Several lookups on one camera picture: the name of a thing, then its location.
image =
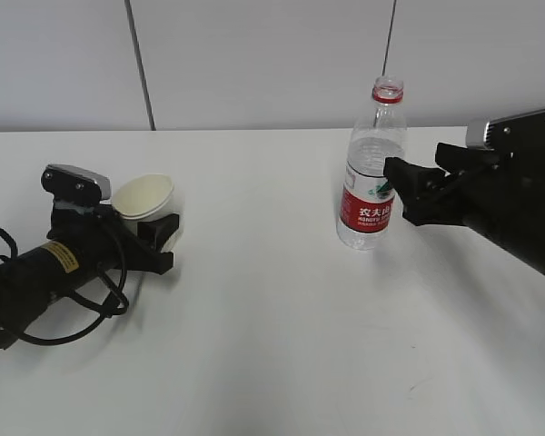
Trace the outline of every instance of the table surface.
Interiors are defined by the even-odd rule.
[[[464,133],[410,129],[407,158],[433,164]],[[399,204],[381,246],[344,246],[348,135],[0,134],[0,225],[23,251],[48,230],[48,163],[115,188],[168,173],[185,195],[175,267],[146,275],[128,314],[0,352],[0,435],[545,435],[545,278],[468,229],[413,227]],[[61,301],[29,331],[91,316]]]

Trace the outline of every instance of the red bottle label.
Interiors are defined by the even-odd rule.
[[[347,163],[341,218],[356,232],[375,233],[388,226],[393,189],[385,177],[357,173]]]

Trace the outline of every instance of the black cable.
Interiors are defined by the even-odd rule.
[[[98,271],[99,277],[103,280],[103,282],[109,288],[109,291],[110,291],[109,295],[107,295],[102,305],[96,304],[95,302],[90,302],[89,300],[85,299],[83,296],[80,296],[81,298],[79,298],[79,300],[81,302],[88,301],[90,303],[86,305],[81,304],[81,302],[78,302],[75,298],[70,296],[69,297],[75,302],[78,302],[79,304],[83,305],[85,308],[94,310],[95,312],[99,312],[99,311],[92,309],[94,305],[100,306],[103,309],[105,307],[108,307],[109,309],[116,309],[117,305],[115,305],[112,308],[112,299],[116,299],[116,301],[121,303],[123,307],[119,308],[116,311],[117,313],[111,313],[111,311],[107,311],[107,313],[110,313],[111,315],[121,314],[121,313],[125,313],[127,311],[127,308],[129,307],[129,300],[127,300],[127,297],[125,297],[125,295],[123,294],[125,281],[127,280],[127,262],[125,260],[125,253],[124,253],[123,246],[121,245],[121,242],[119,241],[119,238],[115,234],[115,231],[113,230],[113,228],[108,226],[107,224],[102,224],[102,226],[107,232],[107,234],[113,239],[115,243],[115,248],[117,249],[117,254],[119,255],[119,263],[121,267],[121,276],[119,278],[119,283],[115,286],[115,283],[111,281],[109,276],[104,271],[100,270]],[[5,241],[8,243],[8,245],[11,246],[12,254],[14,257],[16,257],[17,251],[15,251],[12,248],[12,245],[9,243],[9,241],[12,241],[15,247],[14,239],[3,229],[0,229],[0,236],[2,236],[3,239],[5,239]],[[55,339],[37,338],[35,336],[32,336],[30,334],[27,334],[21,331],[17,327],[9,325],[9,322],[4,322],[4,320],[2,320],[1,318],[0,318],[0,327],[2,327],[2,329],[4,329],[6,332],[12,334],[13,336],[20,339],[21,341],[32,343],[33,345],[42,345],[42,346],[63,345],[65,343],[77,341],[78,339],[85,337],[87,334],[89,334],[94,329],[96,329],[101,324],[101,322],[103,322],[103,320],[108,317],[107,313],[105,312],[99,312],[99,313],[100,313],[99,317],[96,320],[94,320],[91,324],[89,324],[87,327],[82,329],[80,332],[71,334],[69,336],[64,336],[62,338],[55,338]]]
[[[74,302],[76,302],[77,304],[85,307],[85,309],[89,309],[90,311],[93,311],[93,312],[97,312],[103,316],[105,316],[105,318],[111,318],[112,316],[114,315],[121,315],[123,314],[123,309],[124,309],[124,303],[122,303],[122,306],[121,308],[118,308],[118,309],[108,309],[104,306],[104,304],[99,304],[99,303],[96,303],[96,302],[93,302],[91,300],[89,300],[88,298],[84,298],[83,295],[81,295],[79,292],[77,291],[70,291],[69,293],[67,293],[65,295],[65,297],[67,298],[70,298],[71,300],[73,300]]]

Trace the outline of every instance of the paper cup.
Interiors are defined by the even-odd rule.
[[[111,197],[111,205],[121,215],[125,227],[137,235],[137,224],[164,218],[170,213],[181,214],[181,205],[175,198],[172,179],[165,174],[146,174],[124,184]],[[162,252],[173,249],[175,232],[162,247]]]

